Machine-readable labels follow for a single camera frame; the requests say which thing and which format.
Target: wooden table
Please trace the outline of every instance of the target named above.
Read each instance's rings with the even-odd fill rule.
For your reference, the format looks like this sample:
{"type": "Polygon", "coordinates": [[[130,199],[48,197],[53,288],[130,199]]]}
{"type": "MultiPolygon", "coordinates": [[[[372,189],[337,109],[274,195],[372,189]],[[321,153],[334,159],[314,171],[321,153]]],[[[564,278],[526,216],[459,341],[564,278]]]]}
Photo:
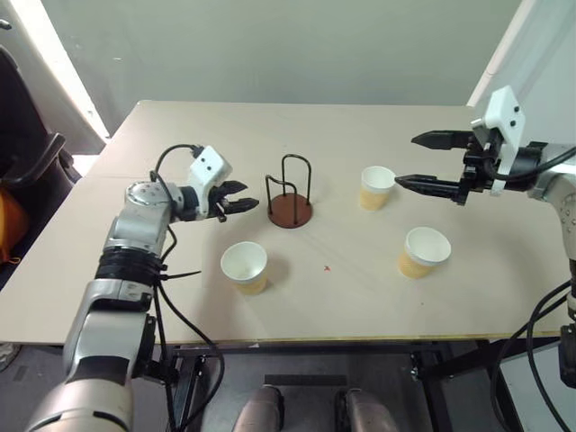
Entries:
{"type": "MultiPolygon", "coordinates": [[[[568,279],[551,206],[506,192],[500,198],[471,193],[459,207],[399,187],[380,211],[357,203],[360,172],[370,165],[398,175],[459,178],[461,150],[432,151],[410,139],[433,129],[467,130],[472,117],[463,107],[140,102],[0,292],[0,340],[65,340],[124,189],[146,179],[160,152],[177,143],[214,146],[233,165],[230,178],[249,186],[240,196],[261,200],[224,224],[175,225],[179,243],[169,272],[202,269],[202,275],[166,288],[213,339],[509,335],[545,293],[568,279]],[[313,166],[314,215],[295,230],[277,228],[266,216],[264,175],[279,176],[286,153],[313,166]],[[430,276],[411,280],[396,260],[404,236],[419,225],[444,232],[453,255],[430,276]],[[262,244],[270,258],[270,286],[253,297],[232,288],[219,268],[221,253],[241,240],[262,244]]],[[[170,155],[164,178],[182,185],[191,161],[185,150],[170,155]]],[[[303,173],[297,161],[289,162],[288,176],[299,186],[303,173]]],[[[167,308],[165,320],[169,343],[197,340],[167,308]]],[[[565,322],[561,308],[537,329],[557,334],[565,322]]]]}

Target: orange object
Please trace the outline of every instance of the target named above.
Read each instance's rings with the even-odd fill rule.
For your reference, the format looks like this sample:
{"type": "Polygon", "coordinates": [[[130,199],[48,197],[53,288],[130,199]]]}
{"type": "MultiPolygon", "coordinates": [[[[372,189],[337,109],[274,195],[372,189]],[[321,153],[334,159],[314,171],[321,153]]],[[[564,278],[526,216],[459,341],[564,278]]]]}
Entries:
{"type": "Polygon", "coordinates": [[[24,237],[29,222],[20,204],[0,187],[0,263],[10,260],[10,250],[24,237]]]}

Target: wire cup holder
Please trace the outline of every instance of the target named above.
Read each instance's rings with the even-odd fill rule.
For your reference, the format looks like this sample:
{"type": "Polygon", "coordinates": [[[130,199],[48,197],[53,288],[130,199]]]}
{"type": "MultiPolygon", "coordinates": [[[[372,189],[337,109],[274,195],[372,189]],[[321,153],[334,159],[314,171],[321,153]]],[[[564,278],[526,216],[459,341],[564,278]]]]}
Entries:
{"type": "Polygon", "coordinates": [[[266,197],[268,199],[268,219],[281,228],[298,228],[306,224],[312,217],[312,204],[310,203],[310,185],[312,177],[312,165],[306,157],[288,154],[282,158],[282,180],[277,180],[271,175],[265,176],[266,197]],[[286,181],[285,161],[287,158],[301,160],[308,167],[307,193],[304,198],[298,194],[296,185],[286,181]],[[270,182],[282,186],[282,194],[274,199],[270,197],[270,182]],[[292,188],[291,193],[286,192],[286,186],[292,188]]]}

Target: white paper cup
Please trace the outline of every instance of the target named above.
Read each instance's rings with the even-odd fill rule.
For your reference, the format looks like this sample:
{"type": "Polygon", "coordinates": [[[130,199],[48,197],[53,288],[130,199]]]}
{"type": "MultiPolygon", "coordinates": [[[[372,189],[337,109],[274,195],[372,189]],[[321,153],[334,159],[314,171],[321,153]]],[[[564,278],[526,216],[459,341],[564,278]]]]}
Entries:
{"type": "Polygon", "coordinates": [[[443,264],[452,253],[450,241],[440,231],[417,227],[406,236],[399,269],[407,277],[418,279],[443,264]]]}
{"type": "Polygon", "coordinates": [[[258,294],[266,288],[268,256],[263,247],[242,241],[226,249],[220,259],[222,272],[244,294],[258,294]]]}
{"type": "Polygon", "coordinates": [[[362,171],[360,205],[366,210],[382,208],[388,200],[388,194],[394,187],[396,175],[384,166],[369,166],[362,171]]]}

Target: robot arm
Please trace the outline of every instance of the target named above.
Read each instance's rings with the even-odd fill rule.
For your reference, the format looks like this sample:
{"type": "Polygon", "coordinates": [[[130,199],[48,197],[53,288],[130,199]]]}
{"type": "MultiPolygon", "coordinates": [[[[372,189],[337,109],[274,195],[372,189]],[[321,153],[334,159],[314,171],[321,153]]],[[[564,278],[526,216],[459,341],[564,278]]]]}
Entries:
{"type": "MultiPolygon", "coordinates": [[[[396,182],[414,192],[449,198],[465,205],[468,193],[502,189],[527,192],[528,197],[550,203],[562,227],[562,239],[571,269],[568,314],[576,320],[576,148],[531,142],[520,147],[524,116],[510,87],[494,92],[486,114],[472,122],[473,131],[433,130],[412,142],[429,149],[465,149],[464,171],[458,182],[432,175],[404,175],[396,182]]],[[[576,388],[576,326],[561,329],[562,380],[576,388]]]]}
{"type": "Polygon", "coordinates": [[[226,199],[246,186],[225,181],[231,167],[213,148],[198,148],[195,156],[187,186],[142,182],[127,189],[64,345],[67,379],[44,399],[27,430],[131,430],[131,379],[146,372],[152,356],[156,319],[148,311],[165,269],[168,225],[225,221],[226,214],[258,205],[226,199]]]}

